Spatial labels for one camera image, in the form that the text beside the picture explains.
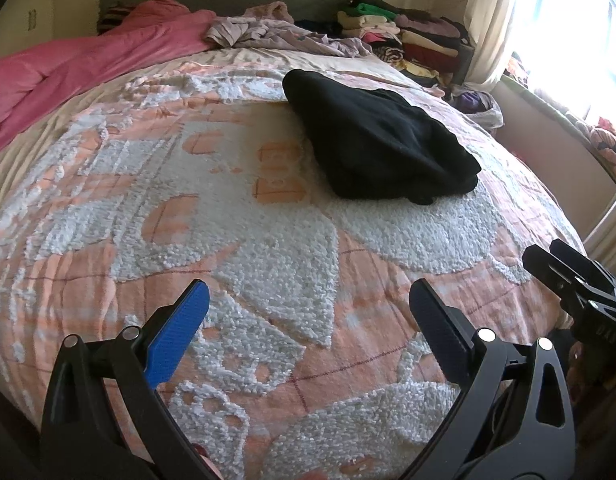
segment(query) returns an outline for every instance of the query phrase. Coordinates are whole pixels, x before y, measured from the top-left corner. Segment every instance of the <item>striped pillow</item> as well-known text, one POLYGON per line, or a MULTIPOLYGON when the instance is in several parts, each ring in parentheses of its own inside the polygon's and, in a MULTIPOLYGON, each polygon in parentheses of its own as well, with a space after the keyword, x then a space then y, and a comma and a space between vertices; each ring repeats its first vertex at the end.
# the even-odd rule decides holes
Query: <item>striped pillow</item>
POLYGON ((97 23, 97 35, 101 36, 105 32, 112 30, 115 27, 121 25, 124 18, 133 11, 134 7, 125 6, 121 2, 117 2, 116 5, 108 7, 106 12, 97 23))

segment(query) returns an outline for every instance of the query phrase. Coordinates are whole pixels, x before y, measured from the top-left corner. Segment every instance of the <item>folded clothes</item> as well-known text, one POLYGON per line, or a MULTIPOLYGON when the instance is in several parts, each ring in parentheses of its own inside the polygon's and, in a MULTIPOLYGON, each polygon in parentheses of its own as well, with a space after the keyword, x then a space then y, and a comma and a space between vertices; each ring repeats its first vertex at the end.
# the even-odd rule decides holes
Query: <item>folded clothes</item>
POLYGON ((370 4, 359 4, 357 6, 357 10, 361 12, 361 14, 370 14, 373 16, 385 16, 389 20, 394 20, 397 16, 396 13, 391 12, 390 10, 382 9, 381 7, 377 7, 370 4))
POLYGON ((393 12, 395 14, 399 14, 401 12, 401 9, 392 6, 391 4, 389 4, 388 2, 384 2, 383 0, 352 0, 350 6, 357 7, 359 4, 372 5, 384 10, 388 10, 389 12, 393 12))
POLYGON ((414 45, 422 46, 423 48, 429 48, 430 50, 436 50, 442 54, 446 54, 450 57, 457 57, 459 52, 452 48, 446 48, 444 46, 438 45, 434 41, 429 40, 428 38, 424 38, 420 34, 416 34, 409 30, 404 30, 402 32, 402 43, 409 43, 414 45))
POLYGON ((400 46, 386 46, 384 43, 373 44, 373 54, 383 62, 395 65, 403 60, 403 49, 400 46))
POLYGON ((405 59, 402 59, 399 63, 396 63, 393 66, 400 72, 402 72, 403 70, 406 70, 410 74, 415 75, 417 77, 423 77, 423 78, 428 78, 428 79, 432 78, 435 81, 437 80, 437 77, 439 77, 439 72, 437 72, 437 70, 426 68, 425 66, 418 65, 417 63, 413 63, 405 59))
POLYGON ((427 32, 447 38, 459 38, 461 36, 459 30, 452 23, 437 18, 428 22, 420 22, 419 20, 409 19, 404 14, 399 14, 395 17, 394 22, 399 28, 412 28, 417 32, 427 32))
POLYGON ((461 38, 462 43, 464 45, 470 45, 470 34, 468 34, 468 31, 464 27, 463 23, 454 22, 453 20, 445 16, 442 16, 440 20, 444 20, 445 22, 448 22, 453 25, 459 31, 459 37, 461 38))
POLYGON ((404 30, 409 30, 410 32, 419 34, 427 40, 433 41, 434 43, 437 43, 438 45, 444 46, 446 48, 452 48, 453 50, 459 50, 459 47, 462 44, 461 38, 448 38, 447 36, 440 36, 438 34, 423 32, 421 30, 417 30, 416 28, 402 27, 402 32, 404 30))
POLYGON ((294 24, 297 27, 310 30, 311 32, 327 34, 331 38, 340 38, 341 31, 343 30, 341 23, 339 22, 314 22, 312 20, 299 20, 298 22, 294 22, 294 24))
POLYGON ((377 41, 381 41, 382 43, 386 42, 386 38, 382 38, 381 36, 375 34, 374 32, 367 32, 364 34, 364 37, 361 38, 361 41, 364 43, 376 43, 377 41))
POLYGON ((399 14, 403 14, 407 18, 418 20, 419 22, 429 22, 434 19, 427 10, 401 9, 401 11, 402 12, 399 12, 399 14))
POLYGON ((385 16, 349 16, 343 10, 337 13, 337 21, 345 30, 354 30, 356 28, 370 27, 372 25, 380 25, 386 23, 388 18, 385 16))
POLYGON ((446 54, 436 50, 430 50, 411 43, 404 43, 403 50, 405 52, 405 59, 418 61, 422 65, 429 66, 441 73, 455 72, 461 63, 459 56, 446 56, 446 54))
POLYGON ((351 6, 357 7, 359 4, 368 4, 375 7, 379 7, 381 9, 389 10, 390 12, 394 12, 395 14, 404 14, 413 20, 419 20, 422 22, 427 22, 431 20, 432 17, 429 12, 425 10, 419 9, 400 9, 399 7, 392 6, 388 2, 384 2, 383 0, 352 0, 351 6))
POLYGON ((395 27, 393 22, 368 25, 367 27, 354 28, 352 30, 343 30, 342 35, 346 38, 363 38, 368 32, 372 32, 382 38, 399 41, 401 43, 401 40, 397 36, 400 32, 399 28, 395 27))
POLYGON ((338 196, 403 197, 425 205, 477 186, 482 168, 474 156, 401 95, 351 88, 298 69, 284 77, 283 87, 338 196))
POLYGON ((283 22, 294 23, 293 17, 288 12, 288 6, 284 2, 272 2, 267 5, 260 5, 246 9, 243 13, 244 18, 259 18, 260 20, 281 20, 283 22))
POLYGON ((400 40, 394 40, 393 38, 384 38, 386 40, 385 43, 382 44, 382 46, 392 46, 395 48, 401 48, 402 47, 402 42, 400 40))
POLYGON ((275 48, 338 57, 363 57, 372 50, 359 38, 333 40, 288 22, 257 18, 217 18, 205 38, 233 48, 275 48))

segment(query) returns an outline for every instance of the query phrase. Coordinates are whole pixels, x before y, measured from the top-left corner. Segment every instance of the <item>bed sheet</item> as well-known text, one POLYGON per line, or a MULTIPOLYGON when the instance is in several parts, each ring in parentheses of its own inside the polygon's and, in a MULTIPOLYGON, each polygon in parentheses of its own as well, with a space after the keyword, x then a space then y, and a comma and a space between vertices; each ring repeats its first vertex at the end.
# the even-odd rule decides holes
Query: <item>bed sheet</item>
POLYGON ((93 92, 45 123, 65 131, 0 208, 0 389, 36 424, 66 335, 114 337, 201 278, 209 314, 160 392, 226 479, 396 478, 458 392, 410 314, 413 280, 507 340, 568 321, 520 260, 557 237, 583 250, 562 211, 374 57, 222 50, 93 92), (479 185, 431 206, 333 195, 284 99, 292 68, 399 92, 475 155, 479 185))

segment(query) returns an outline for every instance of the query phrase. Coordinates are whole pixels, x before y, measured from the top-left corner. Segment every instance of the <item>lavender clothing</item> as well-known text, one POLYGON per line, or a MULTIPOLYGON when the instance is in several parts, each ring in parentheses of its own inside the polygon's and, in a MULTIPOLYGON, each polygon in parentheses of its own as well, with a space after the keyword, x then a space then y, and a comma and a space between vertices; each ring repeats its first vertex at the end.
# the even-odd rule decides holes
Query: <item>lavender clothing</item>
POLYGON ((359 38, 332 40, 288 22, 258 18, 215 18, 205 39, 222 47, 276 48, 324 56, 364 57, 373 53, 359 38))
POLYGON ((408 16, 398 14, 394 22, 399 28, 414 28, 421 32, 437 34, 447 38, 459 38, 461 36, 459 30, 452 23, 438 18, 433 18, 429 22, 418 22, 417 20, 409 19, 408 16))

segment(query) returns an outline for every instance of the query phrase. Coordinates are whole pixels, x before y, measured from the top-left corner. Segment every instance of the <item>window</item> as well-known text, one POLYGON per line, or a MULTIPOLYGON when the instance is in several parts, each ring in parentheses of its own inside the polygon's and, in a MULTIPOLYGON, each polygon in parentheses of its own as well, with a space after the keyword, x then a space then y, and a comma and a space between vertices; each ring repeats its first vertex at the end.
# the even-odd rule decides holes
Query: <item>window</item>
POLYGON ((518 0, 530 19, 515 50, 528 87, 595 125, 616 127, 616 9, 611 0, 518 0))

